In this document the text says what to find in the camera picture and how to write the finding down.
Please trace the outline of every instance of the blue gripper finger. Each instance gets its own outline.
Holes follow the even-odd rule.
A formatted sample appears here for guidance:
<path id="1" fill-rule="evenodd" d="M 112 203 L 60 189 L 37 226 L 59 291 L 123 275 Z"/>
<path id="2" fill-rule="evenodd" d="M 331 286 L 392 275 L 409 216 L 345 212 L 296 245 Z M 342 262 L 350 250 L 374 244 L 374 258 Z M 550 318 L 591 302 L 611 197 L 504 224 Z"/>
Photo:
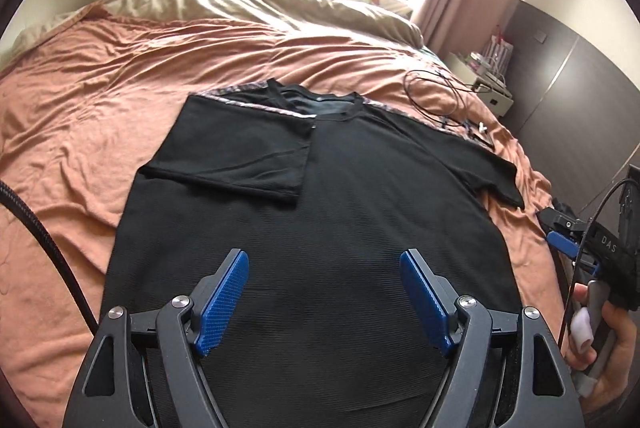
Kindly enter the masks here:
<path id="1" fill-rule="evenodd" d="M 194 307 L 193 309 L 191 325 L 192 328 L 195 326 L 198 329 L 193 346 L 201 357 L 206 356 L 212 348 L 220 344 L 222 334 L 229 324 L 244 284 L 249 278 L 249 257 L 247 254 L 238 250 L 235 254 L 230 253 L 229 257 L 231 256 L 234 256 L 233 261 L 224 276 L 216 273 L 213 277 L 206 277 L 215 278 L 218 282 L 215 288 L 211 289 L 210 299 L 208 303 L 203 305 L 199 318 L 193 316 L 198 314 L 198 308 Z"/>
<path id="2" fill-rule="evenodd" d="M 557 231 L 549 231 L 546 236 L 546 242 L 558 251 L 567 255 L 571 260 L 575 260 L 578 256 L 580 246 L 565 236 L 562 236 Z"/>
<path id="3" fill-rule="evenodd" d="M 400 255 L 400 280 L 430 344 L 448 358 L 456 347 L 450 333 L 449 315 L 409 251 Z"/>

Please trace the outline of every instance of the black cable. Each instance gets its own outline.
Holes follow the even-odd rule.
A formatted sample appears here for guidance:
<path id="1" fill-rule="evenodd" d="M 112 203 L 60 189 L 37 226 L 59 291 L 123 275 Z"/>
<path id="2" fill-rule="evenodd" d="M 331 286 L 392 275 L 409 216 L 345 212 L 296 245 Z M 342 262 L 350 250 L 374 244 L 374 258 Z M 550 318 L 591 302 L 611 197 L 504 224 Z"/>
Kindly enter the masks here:
<path id="1" fill-rule="evenodd" d="M 600 204 L 598 205 L 598 208 L 596 209 L 596 212 L 593 214 L 593 217 L 591 217 L 589 219 L 589 221 L 587 222 L 587 228 L 584 230 L 584 234 L 582 235 L 582 239 L 580 240 L 580 246 L 578 247 L 578 254 L 575 257 L 574 272 L 573 272 L 573 275 L 571 277 L 571 285 L 569 286 L 569 294 L 566 297 L 566 302 L 564 304 L 564 314 L 562 315 L 562 325 L 560 325 L 560 335 L 558 336 L 558 347 L 561 350 L 562 350 L 562 341 L 564 340 L 564 332 L 566 331 L 566 326 L 567 326 L 567 323 L 569 322 L 569 311 L 570 311 L 571 300 L 572 300 L 572 297 L 574 296 L 575 284 L 578 281 L 578 268 L 580 267 L 580 262 L 582 261 L 582 254 L 584 252 L 584 245 L 587 242 L 587 238 L 591 234 L 591 228 L 593 226 L 593 223 L 596 221 L 596 219 L 600 215 L 600 212 L 604 208 L 605 204 L 607 204 L 607 201 L 610 199 L 610 197 L 613 195 L 613 193 L 615 193 L 615 191 L 618 188 L 620 188 L 620 186 L 622 186 L 622 185 L 624 185 L 626 183 L 633 184 L 640 190 L 640 184 L 638 184 L 638 182 L 636 182 L 633 179 L 622 179 L 621 181 L 617 182 L 616 184 L 613 185 L 613 187 L 607 192 L 607 194 L 604 196 L 604 198 L 600 201 Z"/>
<path id="2" fill-rule="evenodd" d="M 441 83 L 438 80 L 435 80 L 433 78 L 425 78 L 423 76 L 417 75 L 412 77 L 411 79 L 409 79 L 409 75 L 410 74 L 419 74 L 419 73 L 426 73 L 426 74 L 430 74 L 431 76 L 437 76 L 439 78 L 441 78 L 444 83 Z M 451 90 L 452 94 L 453 94 L 453 98 L 454 98 L 454 108 L 452 111 L 447 112 L 446 114 L 436 114 L 435 112 L 431 112 L 429 110 L 427 110 L 426 108 L 424 108 L 420 103 L 418 103 L 414 97 L 411 94 L 411 82 L 415 81 L 415 80 L 421 80 L 424 82 L 429 82 L 429 83 L 434 83 L 437 85 L 441 85 L 443 87 L 447 87 Z M 441 72 L 433 72 L 433 71 L 428 71 L 427 69 L 412 69 L 410 71 L 405 72 L 404 77 L 402 78 L 402 88 L 404 90 L 404 93 L 406 94 L 407 98 L 409 99 L 409 102 L 411 103 L 412 107 L 424 118 L 429 119 L 430 121 L 433 121 L 434 123 L 436 123 L 439 126 L 450 126 L 450 127 L 456 127 L 456 126 L 464 126 L 465 124 L 463 122 L 458 121 L 457 119 L 453 118 L 452 116 L 460 110 L 460 108 L 462 107 L 463 112 L 466 114 L 466 103 L 464 98 L 460 95 L 460 92 L 472 92 L 474 94 L 482 94 L 484 92 L 490 92 L 491 89 L 489 90 L 473 90 L 473 89 L 469 89 L 469 88 L 459 88 L 456 87 L 453 82 L 447 78 L 446 76 L 444 76 Z"/>
<path id="3" fill-rule="evenodd" d="M 587 203 L 586 203 L 586 204 L 585 204 L 585 205 L 580 209 L 580 211 L 577 213 L 577 215 L 580 215 L 584 210 L 586 210 L 589 206 L 591 206 L 591 205 L 596 201 L 596 199 L 597 199 L 599 196 L 601 196 L 601 195 L 602 195 L 602 194 L 607 190 L 607 188 L 609 187 L 609 185 L 611 184 L 611 182 L 612 182 L 612 181 L 608 182 L 608 183 L 607 183 L 607 185 L 606 185 L 603 189 L 601 189 L 599 192 L 597 192 L 597 193 L 596 193 L 596 196 L 595 196 L 593 199 L 591 199 L 589 202 L 587 202 Z"/>
<path id="4" fill-rule="evenodd" d="M 2 181 L 0 181 L 0 204 L 12 212 L 12 214 L 24 224 L 24 227 L 29 230 L 38 241 L 38 244 L 40 244 L 40 247 L 47 253 L 76 302 L 82 318 L 84 318 L 86 322 L 86 326 L 89 327 L 91 334 L 95 334 L 98 331 L 98 322 L 91 312 L 91 307 L 89 307 L 84 294 L 82 294 L 80 284 L 71 271 L 69 264 L 66 262 L 65 257 L 62 256 L 58 246 L 42 225 L 42 222 L 38 220 L 38 217 L 36 217 L 24 201 Z"/>

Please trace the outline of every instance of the black gripper frame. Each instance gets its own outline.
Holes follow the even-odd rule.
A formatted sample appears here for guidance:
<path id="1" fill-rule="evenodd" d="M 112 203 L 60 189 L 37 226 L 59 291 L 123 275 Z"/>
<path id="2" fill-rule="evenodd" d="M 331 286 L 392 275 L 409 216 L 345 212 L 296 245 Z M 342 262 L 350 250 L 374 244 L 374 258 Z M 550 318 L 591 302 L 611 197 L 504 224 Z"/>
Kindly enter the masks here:
<path id="1" fill-rule="evenodd" d="M 63 428 L 159 428 L 146 348 L 160 348 L 182 428 L 228 428 L 188 337 L 193 312 L 206 308 L 239 254 L 244 252 L 232 249 L 215 275 L 195 287 L 186 305 L 170 301 L 159 310 L 129 314 L 119 307 L 107 314 L 76 377 Z"/>
<path id="2" fill-rule="evenodd" d="M 443 324 L 449 326 L 449 332 L 442 334 L 450 336 L 459 330 L 451 327 L 451 302 L 462 328 L 462 338 L 420 428 L 469 426 L 491 347 L 502 349 L 502 375 L 487 427 L 584 428 L 568 368 L 538 310 L 523 308 L 520 314 L 492 311 L 469 296 L 452 296 L 450 284 L 442 284 L 444 278 L 428 269 L 417 249 L 403 255 L 415 263 L 412 267 L 420 272 L 438 302 L 436 307 L 447 318 Z M 427 332 L 432 342 L 433 335 Z"/>

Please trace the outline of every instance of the bed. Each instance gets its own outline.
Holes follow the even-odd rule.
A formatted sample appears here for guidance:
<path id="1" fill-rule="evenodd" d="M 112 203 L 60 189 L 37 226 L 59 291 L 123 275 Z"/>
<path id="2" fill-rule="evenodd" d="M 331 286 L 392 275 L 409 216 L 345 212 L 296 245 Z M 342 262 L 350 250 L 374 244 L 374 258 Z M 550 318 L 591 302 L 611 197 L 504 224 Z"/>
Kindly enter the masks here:
<path id="1" fill-rule="evenodd" d="M 0 71 L 0 178 L 43 221 L 97 315 L 133 176 L 189 93 L 276 78 L 357 91 L 433 126 L 402 89 L 414 69 L 457 83 L 415 26 L 361 2 L 99 0 L 17 37 Z M 437 83 L 413 95 L 436 113 L 454 104 Z M 524 209 L 489 196 L 482 204 L 506 240 L 522 302 L 557 333 L 561 294 L 535 216 L 551 203 L 550 185 L 478 97 L 462 97 L 495 153 L 517 167 Z M 31 235 L 8 213 L 0 231 L 0 367 L 36 423 L 59 427 L 92 337 Z"/>

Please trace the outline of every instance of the t-shirt sleeve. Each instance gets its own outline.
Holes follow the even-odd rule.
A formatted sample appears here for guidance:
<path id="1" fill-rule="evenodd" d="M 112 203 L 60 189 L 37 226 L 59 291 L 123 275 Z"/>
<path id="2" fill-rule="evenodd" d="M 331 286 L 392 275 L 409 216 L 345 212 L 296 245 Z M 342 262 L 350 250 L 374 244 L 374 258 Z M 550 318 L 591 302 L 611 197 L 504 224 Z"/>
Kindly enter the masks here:
<path id="1" fill-rule="evenodd" d="M 434 130 L 409 118 L 403 118 L 401 128 L 474 193 L 487 190 L 505 204 L 524 208 L 522 195 L 515 182 L 517 168 L 513 163 L 479 144 Z"/>

